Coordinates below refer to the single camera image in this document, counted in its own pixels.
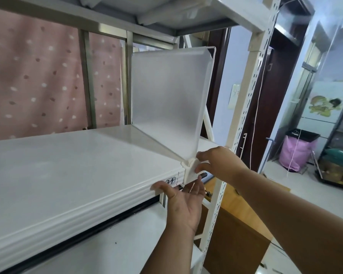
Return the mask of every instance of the frosted panel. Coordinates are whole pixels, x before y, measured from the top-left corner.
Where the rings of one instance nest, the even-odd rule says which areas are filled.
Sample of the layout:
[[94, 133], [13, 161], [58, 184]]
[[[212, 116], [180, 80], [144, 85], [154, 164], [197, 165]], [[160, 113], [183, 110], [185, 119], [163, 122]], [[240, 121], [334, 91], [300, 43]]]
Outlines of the frosted panel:
[[206, 47], [132, 55], [132, 124], [184, 160], [196, 156], [213, 59]]

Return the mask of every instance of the white cord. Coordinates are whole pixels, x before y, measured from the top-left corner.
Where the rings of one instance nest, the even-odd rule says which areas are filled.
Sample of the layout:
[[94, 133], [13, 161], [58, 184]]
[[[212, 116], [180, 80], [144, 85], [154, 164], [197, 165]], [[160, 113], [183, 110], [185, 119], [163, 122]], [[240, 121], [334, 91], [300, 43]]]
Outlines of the white cord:
[[260, 89], [259, 89], [259, 95], [258, 95], [258, 100], [257, 100], [257, 110], [255, 112], [255, 118], [254, 118], [254, 127], [253, 127], [253, 137], [252, 137], [252, 145], [250, 146], [250, 157], [249, 157], [249, 169], [251, 170], [252, 169], [252, 151], [253, 151], [253, 142], [254, 142], [254, 133], [255, 133], [255, 123], [257, 121], [257, 114], [258, 114], [258, 106], [259, 106], [259, 97], [260, 97], [260, 92], [262, 90], [262, 87], [263, 87], [263, 79], [264, 79], [264, 72], [265, 72], [265, 66], [267, 64], [267, 58], [268, 58], [268, 55], [265, 59], [265, 64], [264, 64], [264, 67], [263, 67], [263, 72], [262, 72], [262, 81], [260, 83]]
[[288, 165], [286, 177], [288, 177], [288, 173], [290, 172], [291, 163], [292, 163], [292, 160], [293, 160], [293, 156], [295, 155], [295, 152], [296, 152], [296, 148], [297, 148], [298, 141], [300, 140], [301, 131], [302, 131], [302, 130], [300, 129], [300, 133], [298, 134], [298, 139], [297, 139], [297, 141], [296, 141], [296, 146], [295, 146], [295, 149], [294, 149], [294, 151], [293, 151], [293, 154], [292, 154], [292, 157], [291, 157], [290, 164]]

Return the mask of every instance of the light switch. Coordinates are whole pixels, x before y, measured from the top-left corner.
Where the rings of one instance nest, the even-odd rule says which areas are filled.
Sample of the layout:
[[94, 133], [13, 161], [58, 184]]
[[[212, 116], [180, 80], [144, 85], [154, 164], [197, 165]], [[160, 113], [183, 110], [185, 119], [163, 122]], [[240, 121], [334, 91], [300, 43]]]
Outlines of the light switch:
[[239, 91], [240, 91], [240, 84], [233, 84], [233, 87], [231, 89], [231, 94], [230, 94], [229, 105], [228, 105], [229, 110], [235, 109], [236, 101], [238, 100]]

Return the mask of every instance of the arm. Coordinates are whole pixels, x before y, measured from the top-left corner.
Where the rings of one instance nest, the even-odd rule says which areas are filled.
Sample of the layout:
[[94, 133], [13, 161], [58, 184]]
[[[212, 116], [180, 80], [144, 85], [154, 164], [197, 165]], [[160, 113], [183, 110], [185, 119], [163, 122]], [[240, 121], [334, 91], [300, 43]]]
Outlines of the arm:
[[197, 158], [209, 163], [196, 172], [206, 170], [237, 189], [302, 273], [343, 273], [343, 219], [270, 183], [228, 148]]
[[201, 177], [182, 191], [157, 182], [168, 196], [166, 227], [141, 274], [188, 274], [191, 271], [193, 237], [201, 218], [204, 185]]

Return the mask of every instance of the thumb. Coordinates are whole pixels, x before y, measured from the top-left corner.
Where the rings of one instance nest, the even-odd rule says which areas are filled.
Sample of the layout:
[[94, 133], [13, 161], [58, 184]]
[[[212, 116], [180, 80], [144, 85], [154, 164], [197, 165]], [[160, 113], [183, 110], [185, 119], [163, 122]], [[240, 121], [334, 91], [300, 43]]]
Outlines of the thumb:
[[171, 185], [163, 181], [156, 182], [155, 184], [151, 186], [151, 189], [153, 190], [161, 189], [166, 194], [166, 196], [168, 196], [169, 199], [173, 198], [177, 194]]
[[199, 173], [201, 171], [207, 171], [207, 172], [211, 173], [212, 166], [207, 162], [200, 163], [199, 165], [197, 165], [197, 167], [195, 169], [195, 173]]

